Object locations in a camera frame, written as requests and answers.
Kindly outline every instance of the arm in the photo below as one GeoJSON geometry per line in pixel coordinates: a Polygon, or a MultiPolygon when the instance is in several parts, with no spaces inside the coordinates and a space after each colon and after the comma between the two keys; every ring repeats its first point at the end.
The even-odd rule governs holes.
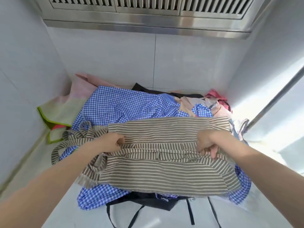
{"type": "Polygon", "coordinates": [[[293,227],[304,227],[304,177],[227,131],[199,131],[198,144],[199,150],[210,146],[223,149],[293,227]]]}
{"type": "Polygon", "coordinates": [[[0,227],[41,227],[86,165],[102,152],[120,150],[124,137],[107,133],[87,142],[0,203],[0,227]]]}

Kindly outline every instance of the person's left arm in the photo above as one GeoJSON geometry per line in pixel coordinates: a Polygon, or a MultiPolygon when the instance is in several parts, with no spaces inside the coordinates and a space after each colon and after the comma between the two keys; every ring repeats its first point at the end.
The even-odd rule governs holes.
{"type": "Polygon", "coordinates": [[[41,227],[86,165],[100,153],[120,150],[123,142],[122,134],[104,134],[44,171],[0,203],[0,227],[41,227]]]}

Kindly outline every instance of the forearm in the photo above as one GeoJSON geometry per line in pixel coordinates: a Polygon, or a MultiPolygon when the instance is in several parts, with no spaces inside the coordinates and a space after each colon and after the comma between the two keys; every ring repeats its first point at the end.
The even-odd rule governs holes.
{"type": "Polygon", "coordinates": [[[0,205],[1,227],[38,228],[94,157],[82,146],[15,192],[0,205]]]}
{"type": "Polygon", "coordinates": [[[229,154],[294,227],[304,227],[304,177],[225,131],[211,140],[229,154]]]}

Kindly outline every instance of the folded striped apron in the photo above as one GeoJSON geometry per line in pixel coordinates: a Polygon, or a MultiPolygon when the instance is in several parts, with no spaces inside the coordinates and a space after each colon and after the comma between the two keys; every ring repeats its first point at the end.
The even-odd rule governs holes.
{"type": "Polygon", "coordinates": [[[64,134],[66,141],[53,150],[52,163],[59,161],[58,150],[80,146],[108,130],[123,134],[125,144],[120,151],[100,154],[88,164],[77,179],[87,188],[110,184],[128,191],[190,197],[239,189],[226,154],[219,150],[214,161],[209,152],[204,156],[196,152],[196,134],[201,129],[230,130],[230,124],[226,117],[166,117],[109,124],[108,128],[92,128],[90,122],[84,122],[79,132],[64,134]]]}

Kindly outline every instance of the stainless steel range hood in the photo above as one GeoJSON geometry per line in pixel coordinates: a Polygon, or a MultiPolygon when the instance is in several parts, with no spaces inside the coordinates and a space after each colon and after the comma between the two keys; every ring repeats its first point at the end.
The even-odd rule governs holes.
{"type": "Polygon", "coordinates": [[[247,38],[274,0],[33,0],[47,26],[247,38]]]}

